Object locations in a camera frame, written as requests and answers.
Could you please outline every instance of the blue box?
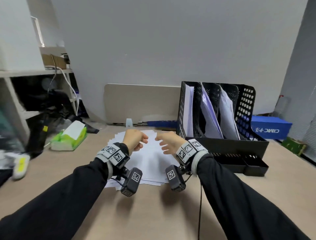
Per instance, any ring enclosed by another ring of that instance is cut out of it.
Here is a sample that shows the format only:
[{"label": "blue box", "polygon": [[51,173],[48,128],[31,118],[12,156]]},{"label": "blue box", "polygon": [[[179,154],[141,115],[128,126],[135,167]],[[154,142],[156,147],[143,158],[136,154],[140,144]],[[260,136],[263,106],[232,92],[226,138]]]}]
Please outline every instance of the blue box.
[{"label": "blue box", "polygon": [[285,139],[292,123],[278,117],[252,116],[251,128],[264,139]]}]

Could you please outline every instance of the white cable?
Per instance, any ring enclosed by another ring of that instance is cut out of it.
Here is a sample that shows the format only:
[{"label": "white cable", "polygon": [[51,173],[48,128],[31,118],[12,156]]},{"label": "white cable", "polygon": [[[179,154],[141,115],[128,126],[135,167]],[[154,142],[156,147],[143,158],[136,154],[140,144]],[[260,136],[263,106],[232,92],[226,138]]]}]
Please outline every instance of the white cable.
[{"label": "white cable", "polygon": [[77,116],[77,115],[78,115],[78,109],[79,109],[79,99],[78,99],[78,97],[77,97],[77,94],[76,94],[75,90],[72,88],[70,82],[68,82],[67,77],[66,77],[64,71],[63,71],[60,67],[55,67],[55,66],[45,66],[45,67],[57,68],[57,69],[60,70],[61,73],[63,74],[63,76],[64,76],[64,78],[65,78],[65,81],[67,82],[67,84],[69,85],[69,87],[71,88],[71,90],[73,91],[73,93],[74,93],[74,95],[75,95],[75,97],[76,97],[76,102],[77,102],[76,116]]}]

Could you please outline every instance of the yellow label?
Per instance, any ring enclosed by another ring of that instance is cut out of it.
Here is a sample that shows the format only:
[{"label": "yellow label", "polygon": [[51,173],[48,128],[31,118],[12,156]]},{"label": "yellow label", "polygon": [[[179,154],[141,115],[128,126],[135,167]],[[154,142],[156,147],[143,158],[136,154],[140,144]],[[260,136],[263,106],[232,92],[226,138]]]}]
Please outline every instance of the yellow label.
[{"label": "yellow label", "polygon": [[20,158],[19,160],[19,167],[18,167],[18,172],[22,172],[25,167],[25,157]]}]

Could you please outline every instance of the stack of paper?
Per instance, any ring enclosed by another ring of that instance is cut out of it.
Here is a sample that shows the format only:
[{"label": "stack of paper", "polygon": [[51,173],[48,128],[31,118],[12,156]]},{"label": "stack of paper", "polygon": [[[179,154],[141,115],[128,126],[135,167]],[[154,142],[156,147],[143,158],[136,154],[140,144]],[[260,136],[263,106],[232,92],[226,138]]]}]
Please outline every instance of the stack of paper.
[{"label": "stack of paper", "polygon": [[[138,152],[133,152],[130,160],[126,163],[125,167],[129,170],[137,167],[143,172],[140,184],[149,184],[160,186],[161,184],[167,183],[167,176],[165,169],[174,164],[179,166],[179,163],[172,155],[165,155],[159,145],[160,141],[155,141],[157,133],[153,130],[142,131],[148,136],[148,143],[143,144],[144,147]],[[115,142],[122,142],[125,132],[120,132],[115,135],[115,138],[108,142],[108,145]],[[116,187],[116,190],[120,190],[121,186],[115,180],[110,179],[107,181],[105,187]]]},{"label": "stack of paper", "polygon": [[185,98],[183,108],[183,129],[187,137],[193,137],[193,93],[194,87],[185,85]]},{"label": "stack of paper", "polygon": [[219,102],[221,113],[221,130],[227,139],[240,140],[234,119],[233,102],[221,87],[221,98]]},{"label": "stack of paper", "polygon": [[207,95],[203,84],[202,87],[202,100],[201,100],[201,110],[204,115],[206,125],[205,125],[205,136],[208,138],[223,138],[221,128],[218,124],[214,108]]}]

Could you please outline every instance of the beige partition panel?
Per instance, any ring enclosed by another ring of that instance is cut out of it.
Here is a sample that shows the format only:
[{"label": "beige partition panel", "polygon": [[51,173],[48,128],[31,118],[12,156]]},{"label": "beige partition panel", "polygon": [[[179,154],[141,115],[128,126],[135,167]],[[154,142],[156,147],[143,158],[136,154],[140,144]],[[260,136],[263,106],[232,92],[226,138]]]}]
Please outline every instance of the beige partition panel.
[{"label": "beige partition panel", "polygon": [[180,87],[106,84],[104,104],[108,123],[177,120]]}]

